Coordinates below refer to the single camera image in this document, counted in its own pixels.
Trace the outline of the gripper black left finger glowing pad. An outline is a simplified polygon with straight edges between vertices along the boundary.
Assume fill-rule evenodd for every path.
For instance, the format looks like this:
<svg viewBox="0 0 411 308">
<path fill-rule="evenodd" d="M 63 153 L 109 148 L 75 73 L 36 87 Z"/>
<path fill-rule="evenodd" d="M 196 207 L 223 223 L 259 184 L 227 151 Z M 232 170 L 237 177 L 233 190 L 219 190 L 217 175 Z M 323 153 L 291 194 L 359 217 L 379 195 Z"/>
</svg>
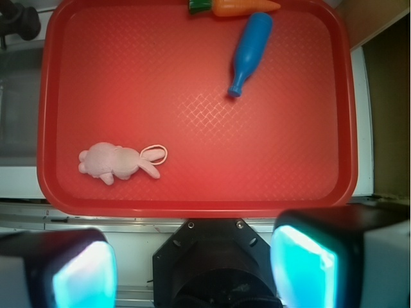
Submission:
<svg viewBox="0 0 411 308">
<path fill-rule="evenodd" d="M 97 229 L 1 234 L 1 307 L 115 307 L 117 286 Z"/>
</svg>

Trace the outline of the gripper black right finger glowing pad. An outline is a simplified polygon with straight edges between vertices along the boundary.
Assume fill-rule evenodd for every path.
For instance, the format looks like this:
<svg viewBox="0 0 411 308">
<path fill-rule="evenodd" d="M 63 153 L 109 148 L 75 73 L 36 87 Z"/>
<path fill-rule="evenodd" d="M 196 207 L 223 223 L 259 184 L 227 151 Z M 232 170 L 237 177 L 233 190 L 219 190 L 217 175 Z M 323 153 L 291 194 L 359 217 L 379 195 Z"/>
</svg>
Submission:
<svg viewBox="0 0 411 308">
<path fill-rule="evenodd" d="M 270 263 L 287 307 L 409 307 L 410 207 L 286 210 Z"/>
</svg>

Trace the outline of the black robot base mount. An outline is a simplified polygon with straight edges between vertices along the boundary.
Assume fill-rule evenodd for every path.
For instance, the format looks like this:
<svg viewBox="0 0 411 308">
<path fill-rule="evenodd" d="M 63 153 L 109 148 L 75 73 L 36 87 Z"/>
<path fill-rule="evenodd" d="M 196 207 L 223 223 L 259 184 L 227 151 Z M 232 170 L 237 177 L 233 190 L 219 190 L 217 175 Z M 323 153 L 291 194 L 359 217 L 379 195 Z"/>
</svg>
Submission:
<svg viewBox="0 0 411 308">
<path fill-rule="evenodd" d="M 282 307 L 270 245 L 242 219 L 189 219 L 153 254 L 155 307 Z"/>
</svg>

